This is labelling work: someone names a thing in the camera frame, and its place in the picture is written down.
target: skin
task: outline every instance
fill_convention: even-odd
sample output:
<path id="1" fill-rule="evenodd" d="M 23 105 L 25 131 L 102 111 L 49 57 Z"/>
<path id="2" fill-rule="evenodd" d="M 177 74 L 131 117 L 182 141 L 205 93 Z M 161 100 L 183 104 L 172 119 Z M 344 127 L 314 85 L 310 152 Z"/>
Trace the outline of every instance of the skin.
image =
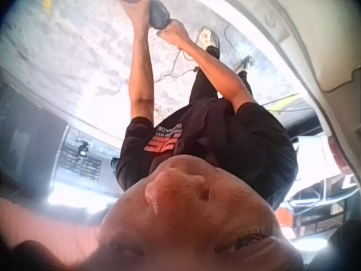
<path id="1" fill-rule="evenodd" d="M 153 122 L 154 85 L 148 47 L 149 0 L 124 3 L 134 27 L 129 81 L 131 116 Z M 237 75 L 197 47 L 182 23 L 158 33 L 193 57 L 236 111 L 255 102 Z M 300 254 L 282 236 L 270 206 L 245 182 L 202 159 L 161 163 L 115 204 L 100 247 L 84 263 L 94 270 L 301 270 Z"/>
<path id="2" fill-rule="evenodd" d="M 236 248 L 250 233 L 262 237 Z M 164 161 L 128 190 L 99 243 L 91 262 L 109 270 L 299 270 L 302 263 L 257 193 L 188 155 Z"/>

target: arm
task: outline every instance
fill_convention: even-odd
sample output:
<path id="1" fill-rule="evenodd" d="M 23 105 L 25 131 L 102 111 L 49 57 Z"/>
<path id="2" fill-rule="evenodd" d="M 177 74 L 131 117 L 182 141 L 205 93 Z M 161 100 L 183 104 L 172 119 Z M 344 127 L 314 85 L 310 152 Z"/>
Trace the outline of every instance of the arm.
<path id="1" fill-rule="evenodd" d="M 215 89 L 232 103 L 235 112 L 244 103 L 255 103 L 241 78 L 218 59 L 194 44 L 182 23 L 173 20 L 165 30 L 158 33 L 158 36 L 193 57 Z"/>
<path id="2" fill-rule="evenodd" d="M 122 2 L 134 28 L 133 60 L 129 78 L 131 119 L 145 117 L 154 122 L 154 79 L 149 54 L 149 0 Z"/>
<path id="3" fill-rule="evenodd" d="M 134 33 L 133 62 L 129 79 L 131 118 L 154 122 L 154 79 L 149 55 L 148 31 Z"/>

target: white sneaker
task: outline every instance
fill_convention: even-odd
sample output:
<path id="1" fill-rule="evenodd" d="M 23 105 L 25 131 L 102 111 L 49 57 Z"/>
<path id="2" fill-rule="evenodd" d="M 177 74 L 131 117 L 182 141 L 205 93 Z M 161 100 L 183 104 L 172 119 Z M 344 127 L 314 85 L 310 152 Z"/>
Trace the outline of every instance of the white sneaker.
<path id="1" fill-rule="evenodd" d="M 220 46 L 217 34 L 208 27 L 202 28 L 196 43 L 203 50 L 206 50 L 209 46 L 219 49 Z"/>

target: black pants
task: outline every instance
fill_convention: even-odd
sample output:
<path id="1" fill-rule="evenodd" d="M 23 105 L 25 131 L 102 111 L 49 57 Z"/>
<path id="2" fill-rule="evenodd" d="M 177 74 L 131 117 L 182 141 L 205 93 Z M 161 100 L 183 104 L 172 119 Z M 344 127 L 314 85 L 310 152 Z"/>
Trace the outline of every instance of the black pants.
<path id="1" fill-rule="evenodd" d="M 206 50 L 210 55 L 214 56 L 219 60 L 219 57 L 221 55 L 218 48 L 215 48 L 213 46 L 209 46 Z M 242 71 L 238 74 L 238 76 L 242 79 L 243 83 L 245 84 L 248 91 L 253 95 L 252 89 L 247 81 L 247 72 Z M 214 88 L 214 86 L 209 82 L 208 78 L 204 74 L 204 72 L 199 69 L 196 80 L 194 82 L 191 97 L 190 97 L 190 103 L 194 103 L 197 100 L 200 100 L 204 97 L 211 97 L 218 99 L 217 91 Z"/>

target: wrist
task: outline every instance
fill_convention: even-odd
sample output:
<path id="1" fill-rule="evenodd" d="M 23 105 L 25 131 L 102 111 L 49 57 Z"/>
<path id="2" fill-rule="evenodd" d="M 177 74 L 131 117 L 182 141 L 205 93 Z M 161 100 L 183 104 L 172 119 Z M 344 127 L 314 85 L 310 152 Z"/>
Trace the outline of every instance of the wrist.
<path id="1" fill-rule="evenodd" d="M 149 29 L 146 28 L 134 28 L 134 39 L 135 40 L 148 40 Z"/>
<path id="2" fill-rule="evenodd" d="M 187 40 L 182 40 L 182 42 L 180 42 L 178 48 L 187 52 L 187 50 L 189 50 L 194 45 L 195 45 L 195 43 L 191 39 L 187 39 Z"/>

